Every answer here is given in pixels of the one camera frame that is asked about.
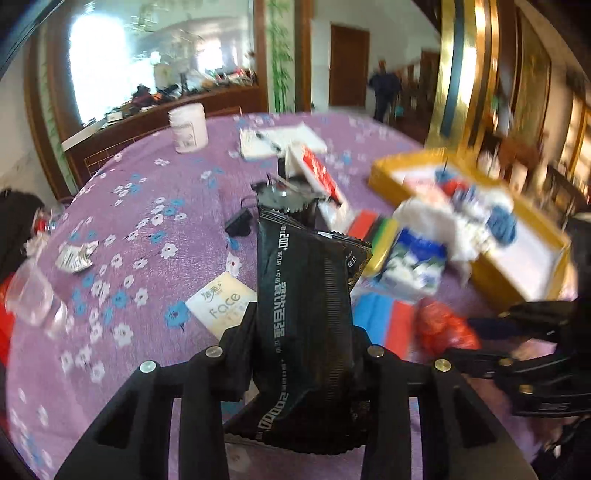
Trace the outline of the blue towel with red bag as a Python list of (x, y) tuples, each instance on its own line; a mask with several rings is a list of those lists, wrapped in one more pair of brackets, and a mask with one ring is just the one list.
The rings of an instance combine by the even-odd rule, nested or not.
[(453, 197), (457, 191), (466, 192), (471, 185), (450, 169), (438, 169), (435, 173), (437, 186), (448, 196)]

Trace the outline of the blue knitted cloth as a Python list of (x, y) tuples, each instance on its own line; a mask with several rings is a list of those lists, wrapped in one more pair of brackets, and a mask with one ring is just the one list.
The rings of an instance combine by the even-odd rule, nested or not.
[(502, 246), (509, 246), (515, 242), (517, 237), (517, 218), (506, 208), (495, 205), (490, 213), (487, 226)]

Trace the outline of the blue red sponge pack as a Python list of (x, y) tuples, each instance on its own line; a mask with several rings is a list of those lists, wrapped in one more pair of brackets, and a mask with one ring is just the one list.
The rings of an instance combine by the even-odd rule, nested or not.
[(382, 294), (365, 293), (353, 305), (353, 324), (365, 329), (373, 344), (407, 360), (414, 338), (415, 313), (415, 306), (411, 303)]

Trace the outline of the brown wooden door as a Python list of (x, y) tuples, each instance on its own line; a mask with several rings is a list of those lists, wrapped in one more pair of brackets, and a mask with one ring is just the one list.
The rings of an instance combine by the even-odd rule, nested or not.
[(331, 25), (329, 107), (365, 107), (370, 31)]

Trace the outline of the blue white tissue pack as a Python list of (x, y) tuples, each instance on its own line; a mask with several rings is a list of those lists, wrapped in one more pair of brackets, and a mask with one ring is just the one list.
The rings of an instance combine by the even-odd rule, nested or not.
[(434, 296), (447, 263), (446, 246), (402, 229), (378, 275), (377, 288), (412, 301)]

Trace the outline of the wooden sideboard counter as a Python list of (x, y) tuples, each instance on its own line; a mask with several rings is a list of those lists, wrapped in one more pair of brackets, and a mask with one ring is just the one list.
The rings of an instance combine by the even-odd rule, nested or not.
[(168, 112), (201, 103), (206, 117), (269, 111), (266, 95), (259, 86), (231, 86), (214, 89), (155, 106), (111, 126), (99, 129), (65, 152), (78, 187), (82, 187), (108, 160), (127, 146), (168, 127)]

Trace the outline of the person in dark clothes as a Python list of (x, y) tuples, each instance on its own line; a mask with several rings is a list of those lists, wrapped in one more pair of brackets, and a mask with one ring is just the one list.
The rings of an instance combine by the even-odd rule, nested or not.
[(374, 119), (383, 123), (388, 108), (393, 106), (394, 99), (402, 90), (401, 80), (396, 73), (388, 70), (386, 60), (380, 59), (378, 69), (369, 79), (368, 87), (375, 95)]

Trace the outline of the red plastic bag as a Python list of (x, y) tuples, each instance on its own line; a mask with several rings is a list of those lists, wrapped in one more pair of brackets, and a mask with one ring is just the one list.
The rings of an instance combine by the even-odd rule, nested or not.
[(435, 299), (425, 298), (419, 302), (415, 325), (420, 348), (431, 358), (442, 355), (449, 348), (481, 348), (478, 335), (467, 320)]

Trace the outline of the black sofa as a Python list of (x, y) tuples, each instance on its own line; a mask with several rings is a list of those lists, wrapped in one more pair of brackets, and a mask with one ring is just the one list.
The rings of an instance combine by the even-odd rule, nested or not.
[(32, 238), (35, 215), (44, 206), (34, 194), (3, 189), (0, 194), (0, 282), (25, 261), (25, 243)]

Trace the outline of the pink tissue pack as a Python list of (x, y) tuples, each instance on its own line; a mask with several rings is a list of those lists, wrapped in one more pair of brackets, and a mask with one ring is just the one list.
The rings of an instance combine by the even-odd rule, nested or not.
[(445, 195), (432, 177), (421, 177), (414, 174), (406, 175), (403, 185), (417, 197), (437, 197)]

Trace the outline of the black plastic package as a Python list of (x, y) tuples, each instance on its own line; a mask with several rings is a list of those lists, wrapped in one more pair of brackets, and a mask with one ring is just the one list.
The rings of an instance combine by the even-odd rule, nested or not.
[(370, 245), (263, 210), (257, 232), (256, 337), (249, 370), (259, 390), (225, 432), (297, 453), (341, 455), (363, 444), (367, 333), (349, 292)]

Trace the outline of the crumpled silver wrapper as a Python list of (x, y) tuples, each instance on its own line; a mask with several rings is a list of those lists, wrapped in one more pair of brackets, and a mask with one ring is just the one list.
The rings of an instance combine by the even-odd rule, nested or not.
[(91, 256), (98, 244), (98, 241), (93, 241), (80, 246), (64, 245), (55, 260), (56, 268), (68, 274), (77, 274), (89, 269), (93, 266)]

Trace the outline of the black round container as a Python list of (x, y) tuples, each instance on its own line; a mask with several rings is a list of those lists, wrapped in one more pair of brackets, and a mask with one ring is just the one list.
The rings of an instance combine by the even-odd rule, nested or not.
[(305, 227), (315, 227), (318, 202), (325, 196), (311, 189), (305, 181), (289, 181), (276, 175), (267, 175), (266, 180), (250, 184), (256, 194), (259, 213), (273, 210), (290, 216)]

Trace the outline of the purple floral tablecloth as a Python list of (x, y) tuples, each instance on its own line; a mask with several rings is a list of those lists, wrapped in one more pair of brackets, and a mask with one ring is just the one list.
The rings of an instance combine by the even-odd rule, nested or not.
[[(334, 112), (212, 118), (208, 145), (190, 154), (177, 153), (162, 130), (116, 154), (80, 189), (38, 261), (68, 307), (65, 330), (50, 338), (17, 322), (8, 361), (10, 435), (37, 477), (55, 476), (141, 362), (179, 363), (212, 344), (185, 305), (189, 297), (224, 272), (256, 286), (256, 237), (233, 240), (224, 223), (276, 161), (243, 160), (239, 132), (301, 122), (327, 143), (325, 165), (353, 208), (391, 214), (369, 188), (370, 167), (418, 144), (369, 118)], [(64, 245), (93, 241), (92, 267), (56, 268)]]

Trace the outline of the white plastic bag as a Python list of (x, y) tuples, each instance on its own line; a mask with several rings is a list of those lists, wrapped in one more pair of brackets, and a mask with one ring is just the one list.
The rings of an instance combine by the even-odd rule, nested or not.
[(402, 202), (392, 217), (402, 228), (409, 228), (422, 238), (444, 245), (448, 262), (458, 272), (461, 283), (470, 280), (472, 263), (479, 258), (480, 252), (458, 215), (411, 198)]

